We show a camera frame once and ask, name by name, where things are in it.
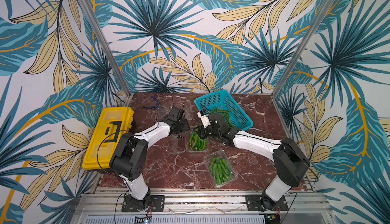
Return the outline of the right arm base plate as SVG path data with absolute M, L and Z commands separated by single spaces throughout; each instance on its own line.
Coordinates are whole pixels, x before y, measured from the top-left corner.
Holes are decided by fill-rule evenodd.
M 266 195 L 245 195 L 248 211 L 287 211 L 288 205 L 284 196 L 279 201 L 273 201 Z

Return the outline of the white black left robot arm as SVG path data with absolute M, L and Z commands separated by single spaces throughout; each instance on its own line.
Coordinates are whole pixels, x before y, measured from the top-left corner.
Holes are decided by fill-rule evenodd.
M 136 134 L 124 133 L 111 157 L 109 168 L 126 184 L 125 201 L 137 210 L 150 206 L 150 188 L 143 178 L 148 149 L 170 135 L 190 129 L 185 110 L 173 107 L 170 113 L 152 127 Z

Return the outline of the clear clamshell container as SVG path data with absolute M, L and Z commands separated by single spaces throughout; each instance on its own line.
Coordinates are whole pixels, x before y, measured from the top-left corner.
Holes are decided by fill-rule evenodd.
M 237 180 L 238 176 L 228 156 L 223 150 L 218 150 L 204 157 L 204 165 L 215 187 L 223 187 Z
M 172 147 L 173 153 L 187 151 L 189 153 L 200 153 L 207 150 L 207 139 L 201 139 L 198 135 L 199 129 L 190 129 L 186 132 L 172 135 L 169 139 L 169 145 Z

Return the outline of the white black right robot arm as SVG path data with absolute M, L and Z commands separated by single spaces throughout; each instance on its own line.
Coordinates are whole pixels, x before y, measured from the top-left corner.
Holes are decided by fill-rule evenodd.
M 290 138 L 267 139 L 228 125 L 219 113 L 197 113 L 201 120 L 201 139 L 214 137 L 223 145 L 248 150 L 273 161 L 277 175 L 263 191 L 260 206 L 271 210 L 291 189 L 298 187 L 309 170 L 310 162 L 296 142 Z

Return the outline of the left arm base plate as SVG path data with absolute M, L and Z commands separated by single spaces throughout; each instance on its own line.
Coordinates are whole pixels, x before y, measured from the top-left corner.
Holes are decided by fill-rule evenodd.
M 130 195 L 126 195 L 121 208 L 122 212 L 163 212 L 165 196 L 146 196 L 143 200 L 137 200 Z

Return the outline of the teal perforated plastic basket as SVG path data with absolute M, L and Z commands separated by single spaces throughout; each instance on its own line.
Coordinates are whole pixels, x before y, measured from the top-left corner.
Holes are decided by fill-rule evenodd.
M 226 90 L 219 90 L 203 95 L 194 100 L 199 111 L 206 109 L 207 112 L 229 115 L 230 124 L 241 130 L 248 130 L 254 123 L 244 112 L 239 104 Z

